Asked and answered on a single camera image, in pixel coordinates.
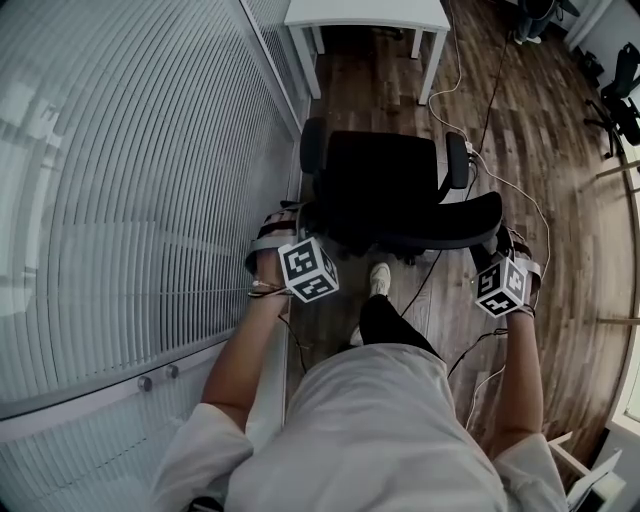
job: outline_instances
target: floor plank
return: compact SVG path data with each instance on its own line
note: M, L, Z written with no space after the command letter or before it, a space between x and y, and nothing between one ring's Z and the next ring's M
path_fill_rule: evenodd
M624 326L595 322L597 317L631 313L635 277L628 196L621 176L594 179L597 172L615 165L602 161L604 134L582 123L585 115L593 115L584 99L597 95L555 35L547 35L540 46L507 45L482 140L512 13L491 1L456 0L454 9L462 82L456 92L433 98L433 108L462 127L474 147L482 142L488 166L535 197L547 217L551 264L536 319L545 431L549 438L575 431L573 452L586 461L604 427L630 333ZM312 114L326 117L330 129L431 138L444 174L446 129L428 108L416 104L430 37L423 40L421 59L411 60L411 34L395 41L384 29L333 27L323 29L323 35L327 54L317 63L323 98L314 102ZM452 88L457 78L450 34L434 91ZM480 171L471 197L489 190L502 194L507 223L528 239L535 258L544 262L546 232L535 207ZM308 182L303 197L311 197ZM331 250L335 257L335 248ZM390 299L396 308L409 303L436 254L425 253L415 267L389 260ZM370 254L339 261L338 293L308 305L294 303L292 326L308 347L303 350L308 365L329 357L348 340L366 299L368 268L381 259L385 256ZM443 253L406 316L449 362L480 334L501 325L473 304L473 275L468 251ZM456 412L463 423L475 386L502 367L504 344L493 338L483 341L453 374ZM289 395L301 376L297 358L296 352L290 354ZM470 430L483 445L491 435L499 386L496 378L478 393Z

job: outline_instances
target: black office chair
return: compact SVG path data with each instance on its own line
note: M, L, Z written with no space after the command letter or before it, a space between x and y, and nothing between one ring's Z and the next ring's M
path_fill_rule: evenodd
M336 131L327 145L325 120L307 120L300 163L313 175L315 201L305 206L310 231L326 233L356 256L376 245L408 263L426 249L488 241L502 220L500 195L442 204L450 189L467 187L469 176L464 139L447 133L446 143L448 173L438 188L433 141Z
M640 144L640 126L638 125L640 112L631 98L628 98L628 105L623 100L635 87L640 85L640 77L635 78L639 65L640 52L635 46L628 43L618 53L616 76L613 82L604 87L600 93L602 104L609 114L604 113L593 101L585 101L587 105L596 110L601 120L585 119L584 123L599 126L609 135L609 152L605 154L605 158L613 156L614 144L617 155L622 154L621 135L624 135L632 146Z

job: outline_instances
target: shoe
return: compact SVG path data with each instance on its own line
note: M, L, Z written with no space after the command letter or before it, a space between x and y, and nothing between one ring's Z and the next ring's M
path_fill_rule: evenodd
M369 297L374 295L389 295L391 288L391 270L386 263L378 263L369 274Z
M362 334L360 334L360 326L356 325L356 328L351 333L351 339L349 339L349 345L352 347L361 347L364 345L362 341Z

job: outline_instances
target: white shirt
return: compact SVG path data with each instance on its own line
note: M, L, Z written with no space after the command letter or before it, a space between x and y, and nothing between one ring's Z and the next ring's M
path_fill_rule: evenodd
M158 470L152 509L202 495L226 495L225 512L567 510L542 435L492 463L456 419L446 365L398 344L314 367L256 454L223 412L198 405Z

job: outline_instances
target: white cable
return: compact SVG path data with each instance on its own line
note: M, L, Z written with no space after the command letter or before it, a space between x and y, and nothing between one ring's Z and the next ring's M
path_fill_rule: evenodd
M480 391L480 388L482 386L484 386L487 382L489 382L491 379L493 379L497 375L500 375L504 371L504 368L505 367L503 366L497 372L492 373L491 375L489 375L480 384L478 384L478 387L474 390L474 392L473 392L473 400L471 401L471 410L469 411L469 417L467 418L467 423L464 426L465 430L469 430L469 424L471 423L471 417L473 416L473 411L475 411L475 409L476 409L476 397L478 395L478 391Z
M467 134L465 133L465 131L462 128L460 128L458 126L454 126L452 124L449 124L445 120L443 120L442 118L438 117L438 115L433 111L433 106L431 105L431 100L433 98L435 98L436 96L439 96L441 94L449 94L451 92L454 92L456 89L458 89L458 86L460 85L460 82L462 82L462 65L460 63L460 50L458 48L458 32L456 31L456 17L455 17L455 14L453 13L453 6L451 5L451 0L449 0L449 11L451 12L451 25L453 27L453 40L456 43L456 55L458 57L458 81L456 82L456 85L453 87L453 89L447 89L446 91L440 91L440 92L433 93L431 96L429 96L429 100L427 101L427 103L429 105L429 110L431 111L431 115L433 117L435 117L438 121L440 121L445 126L448 126L449 128L453 128L454 130L458 130L464 136L464 140L466 142L469 142L469 137L467 137Z
M524 197L526 197L529 201L531 201L535 205L536 210L538 210L538 214L540 214L540 218L542 219L542 222L544 222L544 225L547 228L547 261L544 264L544 270L542 271L542 275L540 276L540 283L542 284L542 281L544 281L544 276L547 273L547 269L549 268L549 262L551 261L551 229L549 228L549 223L547 222L547 219L545 218L544 214L542 213L542 210L540 209L540 206L538 206L538 203L536 203L536 200L533 197L527 194L524 190L516 187L513 183L510 183L507 180L501 178L500 176L496 176L495 174L493 174L491 171L489 171L489 168L487 167L487 162L484 161L484 158L482 158L482 155L480 155L480 153L478 153L475 149L472 149L471 151L473 152L474 155L476 155L480 159L485 172L489 176L491 176L492 178L495 178L498 181L501 181L505 185L509 185L511 188L515 188ZM538 298L536 298L536 303L534 307L537 305L538 305Z

